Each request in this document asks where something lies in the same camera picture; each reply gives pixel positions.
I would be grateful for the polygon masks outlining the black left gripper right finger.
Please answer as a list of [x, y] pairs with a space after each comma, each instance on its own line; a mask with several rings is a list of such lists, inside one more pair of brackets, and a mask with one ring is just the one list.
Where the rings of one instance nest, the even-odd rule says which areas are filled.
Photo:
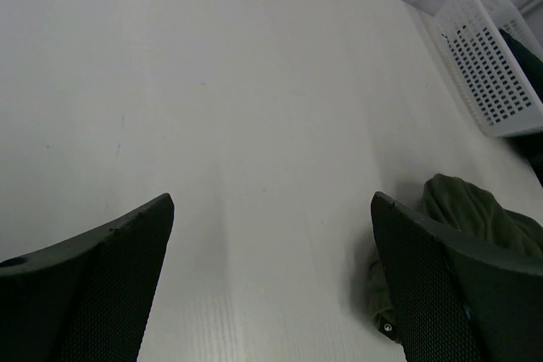
[[374, 240], [408, 361], [540, 361], [542, 261], [371, 201]]

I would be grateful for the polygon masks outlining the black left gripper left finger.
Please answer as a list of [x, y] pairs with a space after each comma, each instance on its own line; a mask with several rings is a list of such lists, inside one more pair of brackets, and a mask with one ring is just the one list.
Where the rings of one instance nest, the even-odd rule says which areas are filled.
[[135, 361], [174, 222], [164, 193], [1, 263], [3, 361]]

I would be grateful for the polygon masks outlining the olive green shorts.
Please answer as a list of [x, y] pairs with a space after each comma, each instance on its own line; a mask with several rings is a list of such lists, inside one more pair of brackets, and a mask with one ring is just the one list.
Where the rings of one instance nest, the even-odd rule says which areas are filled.
[[[542, 226], [532, 218], [503, 208], [491, 192], [459, 177], [434, 175], [412, 206], [417, 212], [491, 245], [530, 258], [542, 257]], [[378, 250], [367, 271], [367, 312], [377, 330], [399, 343], [393, 304]]]

